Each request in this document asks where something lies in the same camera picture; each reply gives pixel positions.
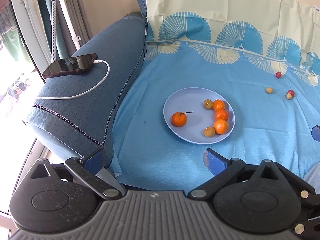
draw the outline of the plate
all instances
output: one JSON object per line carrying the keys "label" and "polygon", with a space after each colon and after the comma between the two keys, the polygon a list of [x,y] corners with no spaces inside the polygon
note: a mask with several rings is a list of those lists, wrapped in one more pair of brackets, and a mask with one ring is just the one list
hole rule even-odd
{"label": "plate", "polygon": [[[228,130],[225,134],[215,134],[213,137],[205,137],[203,130],[213,126],[214,111],[207,110],[203,106],[206,99],[212,101],[221,99],[229,113]],[[182,127],[175,127],[171,123],[171,117],[176,112],[193,112],[187,114],[187,123]],[[205,88],[184,88],[174,92],[168,97],[163,107],[163,116],[169,128],[181,139],[194,144],[213,144],[227,138],[235,126],[235,113],[231,105],[221,95]]]}

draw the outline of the phone screen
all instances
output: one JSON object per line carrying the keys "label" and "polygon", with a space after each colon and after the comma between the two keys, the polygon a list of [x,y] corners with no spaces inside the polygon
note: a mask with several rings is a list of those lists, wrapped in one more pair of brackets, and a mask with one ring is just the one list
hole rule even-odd
{"label": "phone screen", "polygon": [[50,74],[57,74],[57,76],[63,72],[74,73],[77,70],[84,70],[93,60],[97,58],[96,54],[81,55],[78,57],[70,57],[57,60],[50,64],[50,66],[42,73],[43,76]]}

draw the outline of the gray plastic base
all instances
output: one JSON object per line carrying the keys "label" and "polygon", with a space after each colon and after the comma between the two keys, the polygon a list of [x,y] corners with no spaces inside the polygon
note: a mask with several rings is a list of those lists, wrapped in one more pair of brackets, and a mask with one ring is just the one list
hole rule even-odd
{"label": "gray plastic base", "polygon": [[290,231],[252,235],[222,223],[206,202],[185,197],[182,191],[128,191],[105,201],[84,225],[60,234],[19,230],[12,240],[299,240]]}

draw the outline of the small yellow-brown fruit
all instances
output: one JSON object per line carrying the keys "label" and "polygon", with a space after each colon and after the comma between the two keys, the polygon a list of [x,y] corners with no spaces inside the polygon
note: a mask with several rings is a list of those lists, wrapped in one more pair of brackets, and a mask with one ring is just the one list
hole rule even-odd
{"label": "small yellow-brown fruit", "polygon": [[270,87],[267,87],[267,88],[266,88],[266,92],[267,92],[268,94],[272,94],[273,89],[272,89],[272,88],[270,88]]}
{"label": "small yellow-brown fruit", "polygon": [[286,96],[285,96],[288,100],[290,100],[292,98],[292,95],[290,93],[288,93]]}
{"label": "small yellow-brown fruit", "polygon": [[212,101],[210,99],[206,99],[204,102],[203,102],[203,106],[205,109],[212,109]]}
{"label": "small yellow-brown fruit", "polygon": [[203,134],[206,137],[212,137],[216,133],[215,129],[212,126],[207,127],[203,130]]}

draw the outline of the blue denim armrest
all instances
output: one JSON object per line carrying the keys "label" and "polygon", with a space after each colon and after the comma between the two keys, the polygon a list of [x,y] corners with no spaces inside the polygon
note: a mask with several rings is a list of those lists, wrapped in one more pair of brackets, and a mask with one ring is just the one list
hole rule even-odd
{"label": "blue denim armrest", "polygon": [[[95,90],[69,100],[37,99],[26,119],[37,138],[63,160],[105,149],[102,166],[113,157],[112,126],[118,107],[140,73],[144,59],[146,23],[137,14],[115,22],[81,47],[74,56],[96,53],[110,64],[108,78]],[[87,91],[106,74],[95,64],[82,75],[46,80],[41,97],[68,97]]]}

